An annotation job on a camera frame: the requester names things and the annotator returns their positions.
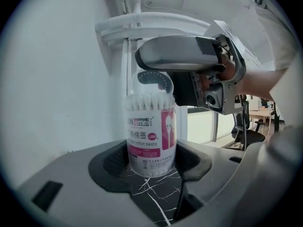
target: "brand logo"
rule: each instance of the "brand logo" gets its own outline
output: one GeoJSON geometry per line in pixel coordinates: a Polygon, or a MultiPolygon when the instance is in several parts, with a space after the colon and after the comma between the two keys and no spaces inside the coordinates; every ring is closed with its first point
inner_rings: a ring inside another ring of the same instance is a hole
{"type": "Polygon", "coordinates": [[[149,118],[130,118],[127,120],[127,123],[134,126],[151,126],[152,120],[149,118]]]}
{"type": "Polygon", "coordinates": [[[150,133],[150,134],[148,134],[147,137],[148,137],[149,140],[155,140],[155,139],[157,139],[157,135],[155,133],[150,133]]]}

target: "white ceiling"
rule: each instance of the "white ceiling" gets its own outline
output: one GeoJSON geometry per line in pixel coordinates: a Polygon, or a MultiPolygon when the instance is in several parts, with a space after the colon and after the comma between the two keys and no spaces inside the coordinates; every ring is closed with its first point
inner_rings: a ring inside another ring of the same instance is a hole
{"type": "Polygon", "coordinates": [[[254,11],[253,0],[141,1],[142,11],[179,13],[208,23],[213,20],[225,21],[261,63],[272,60],[266,34],[254,11]]]}

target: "cotton swab container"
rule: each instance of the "cotton swab container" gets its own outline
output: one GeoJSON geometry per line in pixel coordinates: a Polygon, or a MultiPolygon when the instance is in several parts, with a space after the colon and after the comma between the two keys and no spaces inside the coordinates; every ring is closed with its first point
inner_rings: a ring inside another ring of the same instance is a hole
{"type": "Polygon", "coordinates": [[[160,177],[175,164],[174,86],[165,72],[137,72],[125,98],[127,149],[131,169],[143,177],[160,177]]]}

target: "camera lens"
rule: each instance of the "camera lens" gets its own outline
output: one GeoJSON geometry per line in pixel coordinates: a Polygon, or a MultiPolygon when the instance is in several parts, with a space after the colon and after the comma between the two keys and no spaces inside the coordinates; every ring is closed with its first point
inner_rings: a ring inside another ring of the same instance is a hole
{"type": "Polygon", "coordinates": [[[206,99],[207,99],[209,104],[215,105],[216,100],[212,96],[207,96],[206,99]]]}

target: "black marble pattern surface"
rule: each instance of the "black marble pattern surface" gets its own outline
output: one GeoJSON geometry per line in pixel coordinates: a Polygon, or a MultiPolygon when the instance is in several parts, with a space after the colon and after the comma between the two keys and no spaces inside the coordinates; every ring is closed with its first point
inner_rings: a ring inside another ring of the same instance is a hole
{"type": "Polygon", "coordinates": [[[133,201],[158,226],[170,226],[181,194],[182,179],[173,168],[162,177],[137,175],[128,166],[127,181],[132,185],[133,201]]]}

